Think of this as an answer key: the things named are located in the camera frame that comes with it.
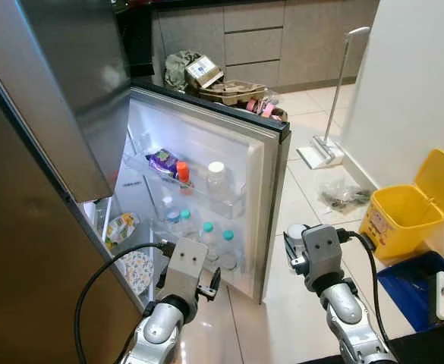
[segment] floor mop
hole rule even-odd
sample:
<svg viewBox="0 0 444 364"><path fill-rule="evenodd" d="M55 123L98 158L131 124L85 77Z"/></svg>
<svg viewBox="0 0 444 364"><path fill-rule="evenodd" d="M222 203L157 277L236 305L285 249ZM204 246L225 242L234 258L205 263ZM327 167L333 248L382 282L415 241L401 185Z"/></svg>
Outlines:
<svg viewBox="0 0 444 364"><path fill-rule="evenodd" d="M438 271L429 285L429 321L444 321L444 271Z"/></svg>
<svg viewBox="0 0 444 364"><path fill-rule="evenodd" d="M352 39L360 34L370 32L370 27L361 27L346 33L345 35L345 50L343 53L342 66L340 67L340 74L338 78L338 86L336 87L335 97L333 98L333 105L329 114L328 125L324 136L313 136L310 146L300 147L297 149L302 159L307 163L311 169L326 168L332 165L339 165L342 163L345 154L339 146L328 138L329 128L333 122L333 115L335 114L336 103L340 93L340 88L343 81L343 70L345 69L346 61L348 60L348 50Z"/></svg>

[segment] plate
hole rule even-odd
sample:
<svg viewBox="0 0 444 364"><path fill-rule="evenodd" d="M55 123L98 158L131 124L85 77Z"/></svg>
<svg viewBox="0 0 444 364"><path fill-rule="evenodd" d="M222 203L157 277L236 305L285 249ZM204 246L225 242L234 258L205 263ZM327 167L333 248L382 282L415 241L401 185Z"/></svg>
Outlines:
<svg viewBox="0 0 444 364"><path fill-rule="evenodd" d="M154 263L143 252L129 253L122 258L122 261L125 264L125 278L137 296L150 285L153 279Z"/></svg>

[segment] refrigerator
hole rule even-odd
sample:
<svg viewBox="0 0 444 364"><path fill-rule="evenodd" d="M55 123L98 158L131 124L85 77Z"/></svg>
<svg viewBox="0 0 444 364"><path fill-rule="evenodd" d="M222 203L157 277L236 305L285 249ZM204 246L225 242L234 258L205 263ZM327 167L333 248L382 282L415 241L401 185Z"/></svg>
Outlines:
<svg viewBox="0 0 444 364"><path fill-rule="evenodd" d="M288 123L132 83L107 1L0 0L0 363L77 362L74 305L102 262L135 243L176 241L167 217L188 210L197 231L231 231L236 266L222 280L263 298L291 131ZM191 182L160 173L160 149L187 162ZM226 167L229 194L207 183ZM135 229L119 244L119 216ZM143 250L149 282L133 289L119 262L83 309L90 362L111 363L168 258ZM206 263L212 271L215 263Z"/></svg>

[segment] yellow bin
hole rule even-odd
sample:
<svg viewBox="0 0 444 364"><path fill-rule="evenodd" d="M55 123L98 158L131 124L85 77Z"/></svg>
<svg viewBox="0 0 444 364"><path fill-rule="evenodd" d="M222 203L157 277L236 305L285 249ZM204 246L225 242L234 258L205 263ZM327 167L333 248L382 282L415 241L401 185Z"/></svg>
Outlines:
<svg viewBox="0 0 444 364"><path fill-rule="evenodd" d="M413 252L444 222L444 152L434 149L421 165L415 185L377 190L360 226L376 246L375 255L389 260Z"/></svg>

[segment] blue tray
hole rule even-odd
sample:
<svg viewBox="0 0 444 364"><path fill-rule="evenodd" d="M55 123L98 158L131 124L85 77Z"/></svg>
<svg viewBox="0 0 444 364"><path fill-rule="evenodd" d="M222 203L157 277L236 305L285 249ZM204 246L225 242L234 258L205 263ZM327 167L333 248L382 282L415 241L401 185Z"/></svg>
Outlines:
<svg viewBox="0 0 444 364"><path fill-rule="evenodd" d="M438 325L430 323L427 298L429 278L438 271L444 271L444 258L436 252L427 252L377 274L380 283L417 332Z"/></svg>

